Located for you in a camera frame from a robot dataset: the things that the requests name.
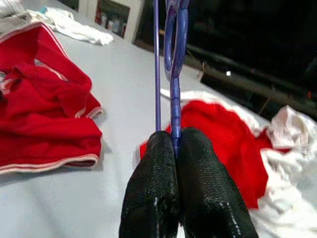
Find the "red fabric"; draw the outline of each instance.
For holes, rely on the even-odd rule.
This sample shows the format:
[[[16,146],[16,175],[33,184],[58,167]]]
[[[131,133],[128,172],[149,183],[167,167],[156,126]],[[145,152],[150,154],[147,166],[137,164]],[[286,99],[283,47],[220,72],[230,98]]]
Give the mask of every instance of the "red fabric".
[[[1,36],[0,71],[0,174],[96,163],[102,133],[89,117],[100,104],[48,26]]]
[[[265,133],[255,138],[234,113],[219,104],[191,101],[182,109],[182,127],[201,130],[212,142],[219,160],[226,166],[248,208],[257,208],[268,179],[260,149],[271,148]],[[140,147],[143,158],[146,143]]]

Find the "gray tabletop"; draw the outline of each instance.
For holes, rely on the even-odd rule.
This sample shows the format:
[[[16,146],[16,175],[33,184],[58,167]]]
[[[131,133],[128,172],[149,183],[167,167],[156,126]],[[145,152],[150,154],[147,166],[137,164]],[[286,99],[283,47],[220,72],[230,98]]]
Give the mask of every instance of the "gray tabletop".
[[[28,9],[43,6],[66,8],[55,0],[25,1]],[[102,29],[74,15],[77,21]],[[103,132],[102,161],[92,171],[61,168],[41,174],[2,175],[1,237],[115,238],[135,150],[155,129],[154,55],[116,35],[104,47],[58,33],[57,37],[73,62],[92,79],[92,92],[106,112],[96,121]],[[168,88],[163,73],[161,64],[162,88]],[[197,75],[197,70],[184,67],[181,89],[219,95],[201,84]],[[162,98],[161,103],[162,123],[167,125],[169,101]]]

